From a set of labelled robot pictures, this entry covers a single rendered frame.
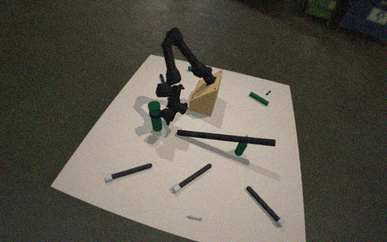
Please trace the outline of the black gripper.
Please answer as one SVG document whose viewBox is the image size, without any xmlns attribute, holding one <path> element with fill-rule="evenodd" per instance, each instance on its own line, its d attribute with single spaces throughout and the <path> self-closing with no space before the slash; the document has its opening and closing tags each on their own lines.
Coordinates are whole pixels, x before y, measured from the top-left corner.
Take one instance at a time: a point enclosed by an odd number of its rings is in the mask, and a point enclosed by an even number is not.
<svg viewBox="0 0 387 242">
<path fill-rule="evenodd" d="M 169 96 L 167 98 L 167 100 L 168 100 L 168 104 L 166 105 L 166 108 L 161 110 L 160 115 L 164 116 L 166 124 L 169 125 L 171 118 L 173 117 L 172 118 L 172 121 L 173 121 L 176 113 L 178 113 L 177 110 L 173 110 L 173 107 L 174 107 L 176 102 L 179 102 L 180 99 L 179 98 L 173 98 L 173 97 Z"/>
</svg>

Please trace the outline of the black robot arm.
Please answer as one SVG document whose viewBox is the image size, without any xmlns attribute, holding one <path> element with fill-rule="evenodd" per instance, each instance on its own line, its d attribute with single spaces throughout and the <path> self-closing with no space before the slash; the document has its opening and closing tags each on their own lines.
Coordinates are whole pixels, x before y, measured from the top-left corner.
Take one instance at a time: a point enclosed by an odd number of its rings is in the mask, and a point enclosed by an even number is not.
<svg viewBox="0 0 387 242">
<path fill-rule="evenodd" d="M 190 63 L 192 67 L 191 72 L 194 74 L 194 76 L 199 77 L 200 79 L 203 78 L 203 80 L 207 83 L 206 86 L 215 83 L 217 77 L 213 76 L 212 68 L 207 67 L 204 63 L 198 61 L 192 51 L 184 43 L 181 31 L 178 28 L 172 28 L 169 32 L 166 33 L 166 38 L 161 44 L 165 57 L 165 63 L 167 66 L 167 79 L 165 84 L 160 83 L 157 85 L 158 87 L 156 94 L 158 97 L 170 96 L 173 98 L 179 98 L 181 89 L 185 89 L 182 84 L 173 85 L 181 81 L 181 75 L 175 66 L 175 59 L 171 45 L 178 47 L 182 55 Z M 177 110 L 181 114 L 184 114 L 187 109 L 187 103 L 185 102 L 183 104 L 180 102 L 180 100 L 179 102 L 176 102 L 173 107 L 173 110 Z"/>
</svg>

